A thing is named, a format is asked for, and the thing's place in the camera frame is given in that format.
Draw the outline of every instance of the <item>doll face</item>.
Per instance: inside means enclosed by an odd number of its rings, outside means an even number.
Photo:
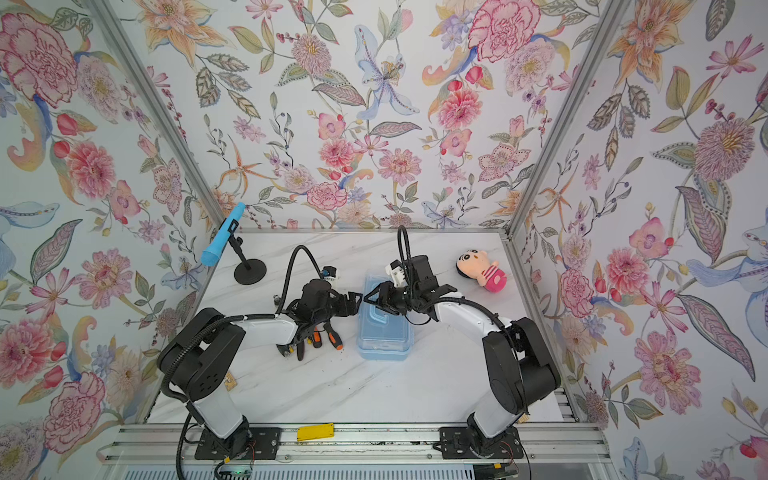
[[[468,250],[463,253],[456,262],[456,266],[465,274],[476,278],[482,275],[483,270],[491,266],[488,262],[488,254],[482,250]]]

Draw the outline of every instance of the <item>screwdriver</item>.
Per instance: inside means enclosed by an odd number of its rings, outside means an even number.
[[[337,350],[341,350],[344,348],[344,343],[341,341],[341,337],[338,333],[333,329],[331,326],[331,322],[326,322],[325,326],[326,332],[328,332],[328,340],[330,340],[331,345],[333,345],[333,348]]]

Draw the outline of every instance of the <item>black round base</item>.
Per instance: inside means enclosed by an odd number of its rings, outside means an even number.
[[[240,285],[253,285],[266,275],[266,265],[261,260],[255,258],[241,262],[235,267],[235,281]]]

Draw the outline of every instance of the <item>microphone stand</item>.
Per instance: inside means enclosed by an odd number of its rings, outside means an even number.
[[[227,229],[230,234],[228,242],[232,246],[232,250],[240,258],[240,265],[235,267],[234,277],[235,281],[240,285],[252,285],[264,278],[266,275],[266,265],[261,260],[255,258],[246,259],[243,254],[243,248],[240,246],[243,243],[243,238],[235,237],[235,232],[239,225],[240,223],[237,220],[232,220]]]

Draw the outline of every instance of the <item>floral wallpaper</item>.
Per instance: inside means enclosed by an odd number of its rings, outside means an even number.
[[[245,227],[500,227],[600,0],[111,2]]]
[[[206,279],[207,215],[145,109],[80,2],[0,1],[3,480],[94,475]]]
[[[513,238],[627,480],[768,478],[767,16],[634,0]]]

